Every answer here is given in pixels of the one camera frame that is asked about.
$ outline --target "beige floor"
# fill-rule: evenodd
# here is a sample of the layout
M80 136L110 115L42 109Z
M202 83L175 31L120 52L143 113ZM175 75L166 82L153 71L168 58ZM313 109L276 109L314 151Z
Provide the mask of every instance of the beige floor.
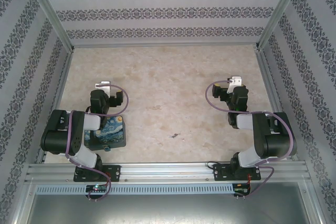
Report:
M94 84L111 80L130 96L123 113L127 145L98 151L103 162L227 161L253 144L253 134L231 128L204 91L232 75L241 75L249 89L249 110L271 109L252 46L76 49L60 108L85 110ZM46 158L66 162L53 154Z

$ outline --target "purple cable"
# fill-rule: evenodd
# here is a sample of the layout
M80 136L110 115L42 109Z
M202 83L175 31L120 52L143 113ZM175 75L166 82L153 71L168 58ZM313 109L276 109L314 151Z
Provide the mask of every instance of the purple cable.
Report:
M110 115L94 114L94 113L86 113L86 114L99 115L99 116L106 116L106 117L112 117L112 116L120 115L122 112L124 112L124 111L126 110L126 108L128 107L128 104L129 104L129 98L128 98L128 95L127 95L126 91L125 91L124 89L122 89L121 87L116 86L116 85L112 85L112 84L101 84L101 85L98 85L97 87L108 87L108 86L118 88L118 89L122 90L122 91L125 93L126 98L127 98L127 102L126 102L126 106L125 106L125 108L124 108L123 110L121 110L120 112L116 113L116 114L110 114ZM101 172L101 171L99 171L99 170L97 170L97 169L94 169L94 168L91 168L91 167L87 167L87 166L81 165L81 164L79 164L79 163L77 163L76 161L74 161L74 160L71 159L71 157L70 157L70 155L69 155L69 150L70 150L70 140L71 140L72 114L73 114L74 111L75 111L75 110L72 110L72 111L70 112L70 115L69 115L68 141L67 141L67 148L66 148L66 151L65 151L65 157L68 159L68 161L70 161L70 162L73 163L74 165L76 165L76 166L78 166L78 167L80 167L80 168L84 168L84 169L91 170L91 171L93 171L93 172L99 173L99 174L101 174L101 175L103 175L103 176L105 176L105 177L107 178L107 181L108 181L108 184L109 184L109 189L108 189L108 190L106 191L106 193L105 193L104 195L102 195L100 198L94 200L95 202L97 202L97 201L100 201L100 200L104 199L104 198L107 196L107 194L109 194L109 192L110 192L110 190L111 190L111 187L112 187L111 179L110 179L110 177L109 177L107 174L105 174L105 173L103 173L103 172ZM92 200L92 199L90 198L90 195L91 195L92 192L93 192L93 191L89 191L89 194L88 194L89 201Z
M206 90L205 90L205 99L206 99L206 101L207 101L212 107L214 107L214 108L217 109L217 110L220 110L220 111L223 111L223 112L228 112L228 113L231 112L231 113L237 113L237 114L259 114L259 113L269 114L269 115L275 117L280 123L282 123L282 125L285 127L285 129L286 129L287 132L288 132L288 135L289 135L289 148L288 148L287 153L286 153L284 156L279 157L279 158L270 158L270 159L266 159L266 160L260 161L259 163L256 164L256 167L258 167L259 165L262 165L262 164L264 164L264 163L268 163L268 161L280 161L280 160L282 160L282 159L288 157L288 156L290 155L290 153L292 152L292 150L293 150L293 145L294 145L293 135L292 135L292 132L291 132L289 126L288 126L288 125L285 123L285 121L284 121L282 118L280 118L278 115L275 115L274 113L272 113L272 112L268 112L268 111L252 111L252 112L250 112L250 111L225 110L225 109L221 109L221 108L219 108L219 107L216 107L215 105L213 105L213 104L211 103L211 101L210 101L209 98L208 98L208 90L209 90L209 88L210 88L212 85L214 85L214 84L217 84L217 83L223 83L223 82L224 82L224 83L230 83L230 81L228 81L228 80L224 80L224 81L215 81L215 82L211 83L211 84L206 88ZM271 167L271 166L263 166L263 167L259 167L259 168L262 168L262 169L271 169L272 172L270 173L270 175L268 175L267 178L265 178L265 180L261 183L261 185L258 186L254 191L252 191L249 195L252 195L252 194L254 194L255 192L259 191L260 188L261 188L261 187L262 187L262 186L263 186L263 185L264 185L264 184L271 178L271 176L272 176L273 173L274 173L274 168Z

